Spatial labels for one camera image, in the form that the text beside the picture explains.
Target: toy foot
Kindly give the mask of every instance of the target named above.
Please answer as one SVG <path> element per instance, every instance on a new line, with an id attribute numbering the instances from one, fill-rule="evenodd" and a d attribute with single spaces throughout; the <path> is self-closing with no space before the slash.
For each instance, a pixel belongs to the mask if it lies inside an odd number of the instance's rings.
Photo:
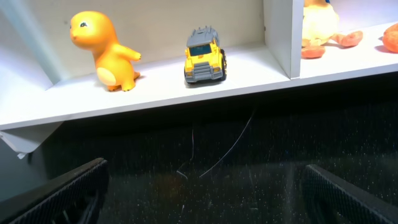
<path id="1" fill-rule="evenodd" d="M 119 86 L 108 86 L 109 91 L 115 91 L 119 88 Z"/>
<path id="2" fill-rule="evenodd" d="M 139 72 L 134 72 L 134 79 L 138 78 L 141 76 L 141 73 Z"/>
<path id="3" fill-rule="evenodd" d="M 324 53 L 324 46 L 308 46 L 301 49 L 302 58 L 320 58 Z"/>
<path id="4" fill-rule="evenodd" d="M 343 47 L 354 47 L 357 46 L 363 39 L 363 32 L 356 31 L 346 36 L 343 34 L 336 34 L 332 37 L 332 39 Z"/>
<path id="5" fill-rule="evenodd" d="M 390 26 L 388 29 L 386 29 L 386 31 L 384 32 L 384 35 L 386 35 L 389 32 L 394 32 L 394 31 L 398 31 L 398 24 L 394 24 L 394 25 Z"/>
<path id="6" fill-rule="evenodd" d="M 398 31 L 386 33 L 383 37 L 383 44 L 391 52 L 398 53 Z"/>
<path id="7" fill-rule="evenodd" d="M 122 90 L 123 91 L 130 91 L 134 87 L 136 87 L 136 83 L 134 81 L 122 84 Z"/>

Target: yellow toy truck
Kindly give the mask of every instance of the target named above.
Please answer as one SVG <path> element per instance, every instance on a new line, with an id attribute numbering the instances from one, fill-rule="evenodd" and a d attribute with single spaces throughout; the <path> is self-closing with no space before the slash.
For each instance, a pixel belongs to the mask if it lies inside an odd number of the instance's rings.
<path id="1" fill-rule="evenodd" d="M 225 52 L 220 48 L 217 31 L 211 27 L 192 32 L 185 50 L 184 75 L 188 84 L 202 80 L 226 80 Z"/>

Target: toy arm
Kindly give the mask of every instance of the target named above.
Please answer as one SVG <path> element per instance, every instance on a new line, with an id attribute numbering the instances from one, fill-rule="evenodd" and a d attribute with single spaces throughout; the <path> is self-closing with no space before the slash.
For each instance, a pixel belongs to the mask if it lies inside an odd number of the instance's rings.
<path id="1" fill-rule="evenodd" d="M 119 45 L 116 48 L 116 51 L 119 55 L 122 55 L 123 57 L 133 60 L 133 61 L 139 61 L 141 59 L 141 54 L 136 52 L 135 50 L 131 50 L 128 47 Z"/>

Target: truck grille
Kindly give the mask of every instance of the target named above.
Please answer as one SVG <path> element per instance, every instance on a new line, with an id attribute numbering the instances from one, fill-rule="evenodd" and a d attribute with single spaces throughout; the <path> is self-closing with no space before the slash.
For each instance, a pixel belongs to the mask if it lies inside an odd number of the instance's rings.
<path id="1" fill-rule="evenodd" d="M 193 76 L 196 80 L 211 79 L 211 67 L 208 62 L 197 63 L 193 66 Z"/>

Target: truck windshield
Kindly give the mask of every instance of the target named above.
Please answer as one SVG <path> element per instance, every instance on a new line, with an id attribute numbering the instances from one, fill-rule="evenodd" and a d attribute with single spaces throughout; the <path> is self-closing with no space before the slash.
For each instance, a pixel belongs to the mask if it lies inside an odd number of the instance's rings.
<path id="1" fill-rule="evenodd" d="M 191 53 L 191 56 L 198 56 L 198 55 L 210 54 L 211 48 L 210 44 L 206 44 L 198 47 L 190 47 L 189 51 Z"/>

